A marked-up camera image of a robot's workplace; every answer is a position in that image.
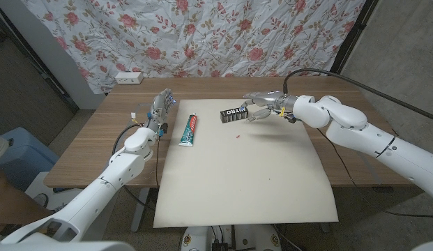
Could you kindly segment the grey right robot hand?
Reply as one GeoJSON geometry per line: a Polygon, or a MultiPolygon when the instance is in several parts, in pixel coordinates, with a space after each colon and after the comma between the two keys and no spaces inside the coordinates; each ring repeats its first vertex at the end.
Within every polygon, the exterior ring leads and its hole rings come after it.
{"type": "Polygon", "coordinates": [[[288,120],[290,123],[295,123],[297,118],[293,114],[296,96],[284,94],[280,91],[269,92],[253,92],[247,93],[243,96],[245,101],[241,107],[246,108],[249,105],[256,105],[263,107],[254,113],[249,112],[247,121],[253,122],[260,119],[265,119],[270,116],[272,112],[277,112],[278,115],[288,120]]]}

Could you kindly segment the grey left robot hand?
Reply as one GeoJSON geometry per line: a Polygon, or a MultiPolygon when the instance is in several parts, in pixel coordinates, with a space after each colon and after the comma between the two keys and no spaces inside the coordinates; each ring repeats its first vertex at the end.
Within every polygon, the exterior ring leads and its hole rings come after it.
{"type": "Polygon", "coordinates": [[[167,122],[168,113],[171,108],[176,104],[173,98],[171,89],[161,91],[154,99],[150,108],[150,116],[145,126],[156,134],[161,130],[161,126],[167,122]]]}

